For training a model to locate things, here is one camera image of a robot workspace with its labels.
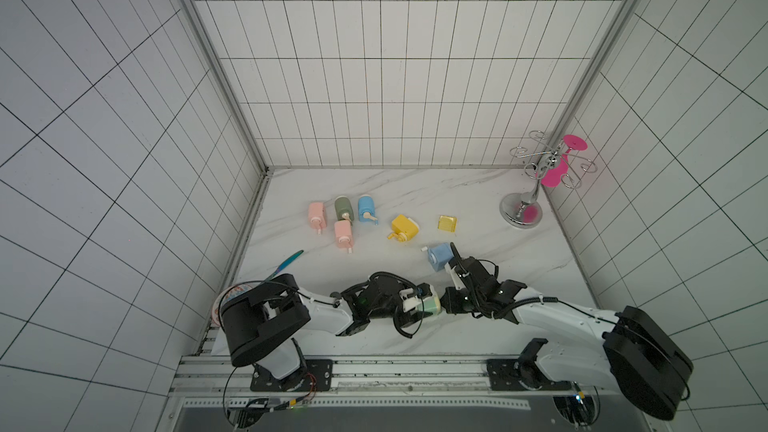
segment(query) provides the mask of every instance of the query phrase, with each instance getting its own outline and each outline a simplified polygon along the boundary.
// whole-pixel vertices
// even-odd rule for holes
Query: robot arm
[[[499,283],[473,257],[446,264],[455,287],[442,302],[450,314],[480,313],[552,332],[534,339],[516,363],[517,379],[536,389],[544,380],[597,385],[621,392],[643,412],[674,418],[694,366],[648,315],[584,308],[546,297],[516,281]]]
[[[391,318],[395,329],[410,338],[404,327],[441,310],[433,286],[388,272],[372,274],[332,297],[299,287],[291,274],[255,282],[262,283],[219,307],[222,330],[232,365],[258,364],[284,390],[295,387],[306,371],[298,344],[288,340],[299,329],[343,337],[365,330],[373,318]]]
[[[546,297],[523,283],[498,282],[480,261],[461,258],[451,244],[446,265],[454,287],[437,298],[429,284],[413,284],[377,272],[330,297],[300,288],[282,274],[220,307],[232,364],[267,369],[282,390],[291,390],[306,373],[295,339],[301,328],[347,336],[365,330],[373,318],[391,318],[400,334],[443,308],[449,314],[504,319],[548,331],[532,340],[515,364],[516,379],[536,390],[562,380],[620,391],[636,407],[671,420],[687,389],[693,365],[645,312],[583,308]]]

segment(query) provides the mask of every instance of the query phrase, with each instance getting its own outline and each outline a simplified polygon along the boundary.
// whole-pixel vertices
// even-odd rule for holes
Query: marble floor
[[[264,279],[285,258],[303,249],[285,272],[312,292],[340,291],[365,281],[371,273],[388,271],[416,283],[433,284],[442,295],[450,280],[446,273],[432,270],[420,249],[454,242],[463,256],[498,264],[499,280],[512,278],[547,295],[592,307],[588,287],[544,194],[544,217],[536,228],[516,229],[499,215],[503,196],[530,190],[533,184],[519,169],[279,170],[270,180],[237,281]],[[355,220],[354,253],[347,254],[334,243],[333,200],[349,196],[356,209],[362,194],[373,197],[379,225]],[[307,207],[314,201],[326,204],[329,228],[322,235],[307,225]],[[410,242],[386,238],[389,223],[398,214],[420,225]],[[437,229],[440,215],[458,217],[455,233]],[[488,355],[517,354],[542,334],[541,329],[504,320],[443,313],[425,320],[411,340],[400,336],[387,319],[373,321],[367,330],[348,338],[320,331],[299,331],[295,337],[305,355]],[[228,354],[222,334],[212,353]]]

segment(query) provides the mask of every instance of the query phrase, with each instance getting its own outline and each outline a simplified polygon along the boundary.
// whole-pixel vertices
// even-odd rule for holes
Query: green soap dispenser
[[[346,196],[336,197],[336,201],[333,203],[336,207],[336,219],[337,220],[355,220],[355,213],[352,209],[352,203],[350,198]]]

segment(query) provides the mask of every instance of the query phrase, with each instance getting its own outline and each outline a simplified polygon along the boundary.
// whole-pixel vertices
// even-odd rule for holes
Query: chrome stand
[[[547,146],[546,135],[540,130],[531,130],[528,136]],[[573,137],[580,140],[576,142],[574,140],[569,141],[568,138]],[[525,175],[536,181],[536,185],[530,192],[519,193],[515,192],[505,196],[502,202],[498,205],[498,210],[504,217],[504,220],[511,225],[518,228],[532,228],[537,226],[542,221],[543,211],[542,207],[538,204],[538,193],[542,187],[542,179],[547,175],[547,172],[552,170],[554,173],[561,173],[561,181],[564,186],[568,188],[579,188],[581,186],[581,177],[574,174],[578,180],[573,178],[566,172],[569,169],[575,172],[575,169],[568,163],[570,158],[583,158],[579,157],[571,150],[584,150],[586,149],[586,142],[575,136],[566,136],[560,143],[553,149],[548,148],[544,152],[536,152],[528,154],[528,150],[524,147],[515,147],[509,151],[513,158],[529,158],[531,161],[527,162],[524,166]],[[533,157],[538,157],[536,163],[533,162]],[[587,173],[594,173],[598,170],[597,166],[589,159],[583,158],[587,162],[581,164],[581,170]]]

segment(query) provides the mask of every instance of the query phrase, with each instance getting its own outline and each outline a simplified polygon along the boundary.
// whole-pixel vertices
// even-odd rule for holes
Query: soap bar
[[[456,217],[440,216],[440,220],[437,222],[437,228],[446,232],[456,232],[456,222],[458,222]]]

